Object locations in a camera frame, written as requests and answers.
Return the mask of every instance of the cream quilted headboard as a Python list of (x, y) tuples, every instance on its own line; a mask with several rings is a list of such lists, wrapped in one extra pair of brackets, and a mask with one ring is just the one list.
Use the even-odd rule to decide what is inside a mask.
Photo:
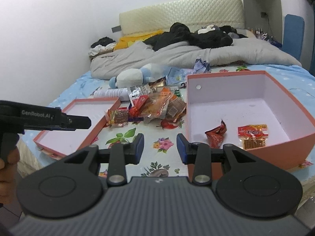
[(122, 34), (168, 31), (175, 22), (194, 32), (209, 24), (244, 29), (242, 0), (180, 0), (143, 7), (119, 14)]

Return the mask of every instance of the metal screw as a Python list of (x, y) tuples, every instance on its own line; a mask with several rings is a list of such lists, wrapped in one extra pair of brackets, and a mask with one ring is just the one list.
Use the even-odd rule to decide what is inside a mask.
[(122, 175), (113, 175), (109, 177), (109, 181), (112, 183), (121, 183), (125, 178)]
[(195, 176), (195, 181), (197, 183), (206, 183), (210, 181), (210, 177), (207, 175), (198, 175), (198, 176)]

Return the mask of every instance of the blue and white plush toy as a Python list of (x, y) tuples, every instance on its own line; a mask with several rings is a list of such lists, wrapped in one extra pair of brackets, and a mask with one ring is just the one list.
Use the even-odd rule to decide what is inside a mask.
[(163, 78), (169, 71), (168, 66), (146, 64), (140, 69), (131, 68), (121, 72), (117, 77), (112, 77), (108, 84), (111, 89), (143, 85)]

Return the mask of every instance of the bed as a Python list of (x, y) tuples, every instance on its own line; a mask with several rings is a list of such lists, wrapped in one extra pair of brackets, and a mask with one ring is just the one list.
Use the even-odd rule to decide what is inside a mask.
[[(168, 31), (174, 22), (181, 22), (187, 25), (191, 32), (213, 23), (218, 26), (230, 25), (236, 28), (238, 33), (253, 37), (251, 32), (244, 29), (244, 11), (241, 0), (181, 0), (123, 12), (120, 13), (119, 19), (123, 35), (146, 33), (160, 29)], [(93, 61), (106, 56), (111, 56), (111, 54), (98, 56)], [(289, 89), (315, 116), (315, 78), (304, 70), (298, 61), (296, 65), (290, 61), (288, 63), (291, 65), (281, 63), (245, 65), (235, 62), (212, 67), (211, 73), (244, 69), (266, 70)], [(107, 88), (108, 81), (94, 79), (91, 72), (87, 72), (54, 100), (50, 106), (64, 108), (75, 98), (90, 97), (91, 93), (99, 87)], [(185, 98), (185, 89), (182, 89), (182, 95)], [(135, 122), (120, 129), (103, 128), (94, 139), (94, 143), (98, 144), (100, 148), (108, 148), (119, 141), (121, 137), (132, 141), (138, 133), (145, 135), (145, 150), (139, 165), (127, 166), (128, 179), (132, 176), (188, 176), (191, 173), (191, 170), (181, 163), (174, 144), (176, 135), (185, 133), (185, 117), (175, 124), (157, 120), (148, 125), (143, 124), (143, 122)], [(27, 131), (18, 142), (21, 155), (18, 170), (22, 176), (55, 161), (53, 158), (56, 157), (48, 156), (36, 147), (33, 138), (37, 134), (38, 131)], [(292, 173), (303, 185), (304, 194), (301, 203), (315, 191), (315, 166), (312, 163), (315, 163), (315, 149), (312, 150), (308, 160), (300, 168), (292, 170)], [(106, 176), (106, 174), (107, 165), (102, 164), (100, 176)]]

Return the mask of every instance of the human hand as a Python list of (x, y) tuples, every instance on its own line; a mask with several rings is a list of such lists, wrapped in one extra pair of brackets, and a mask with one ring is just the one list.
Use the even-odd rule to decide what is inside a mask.
[(17, 147), (11, 150), (7, 156), (7, 164), (0, 159), (0, 203), (12, 202), (15, 191), (15, 173), (20, 159)]

